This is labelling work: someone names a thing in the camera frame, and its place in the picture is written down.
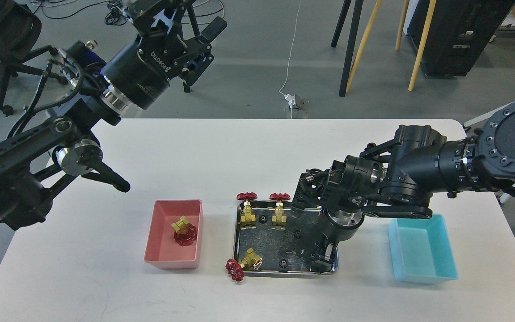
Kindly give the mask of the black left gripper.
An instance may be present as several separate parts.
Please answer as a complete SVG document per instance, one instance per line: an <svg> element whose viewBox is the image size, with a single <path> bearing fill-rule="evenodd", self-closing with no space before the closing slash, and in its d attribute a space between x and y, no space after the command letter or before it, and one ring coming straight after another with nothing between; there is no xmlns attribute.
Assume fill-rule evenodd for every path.
<svg viewBox="0 0 515 322"><path fill-rule="evenodd" d="M182 17L194 3L194 0L125 0L123 14L136 29L137 37L156 32L183 37ZM204 57L199 77L213 61L211 42L226 27L223 18L215 17L194 40L194 55ZM186 48L180 38L164 41L138 38L130 43L101 69L106 81L102 101L114 111L129 107L147 110L174 78L185 78L182 67L188 61L184 55Z"/></svg>

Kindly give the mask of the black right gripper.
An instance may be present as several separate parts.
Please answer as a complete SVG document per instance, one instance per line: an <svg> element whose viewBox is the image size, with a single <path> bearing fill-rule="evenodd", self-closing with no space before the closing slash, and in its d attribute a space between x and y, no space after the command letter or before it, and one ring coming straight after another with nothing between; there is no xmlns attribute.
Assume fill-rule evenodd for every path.
<svg viewBox="0 0 515 322"><path fill-rule="evenodd" d="M304 212L303 271L331 271L340 242L349 240L364 222L361 212L306 210Z"/></svg>

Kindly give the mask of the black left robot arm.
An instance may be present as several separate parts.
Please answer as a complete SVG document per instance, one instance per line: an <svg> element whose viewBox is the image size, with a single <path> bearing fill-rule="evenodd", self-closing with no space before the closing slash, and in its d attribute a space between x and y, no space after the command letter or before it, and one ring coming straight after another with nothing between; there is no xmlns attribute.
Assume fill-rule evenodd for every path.
<svg viewBox="0 0 515 322"><path fill-rule="evenodd" d="M192 0L130 0L121 14L135 40L109 62L93 43L61 50L43 71L34 100L0 142L0 223L13 230L44 222L53 199L77 177L128 192L103 162L92 127L115 126L129 108L149 108L170 80L191 86L213 62L212 41L227 27L216 16L198 28Z"/></svg>

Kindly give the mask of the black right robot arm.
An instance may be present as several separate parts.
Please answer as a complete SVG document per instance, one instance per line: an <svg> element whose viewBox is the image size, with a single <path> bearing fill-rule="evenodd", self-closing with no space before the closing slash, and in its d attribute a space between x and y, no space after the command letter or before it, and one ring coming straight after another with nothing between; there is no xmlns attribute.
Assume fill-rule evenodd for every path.
<svg viewBox="0 0 515 322"><path fill-rule="evenodd" d="M325 270L366 216L429 219L435 192L455 198L464 191L515 197L515 102L462 140L448 141L431 126L399 126L392 140L368 144L357 157L302 173L291 208L294 216L321 208L311 259Z"/></svg>

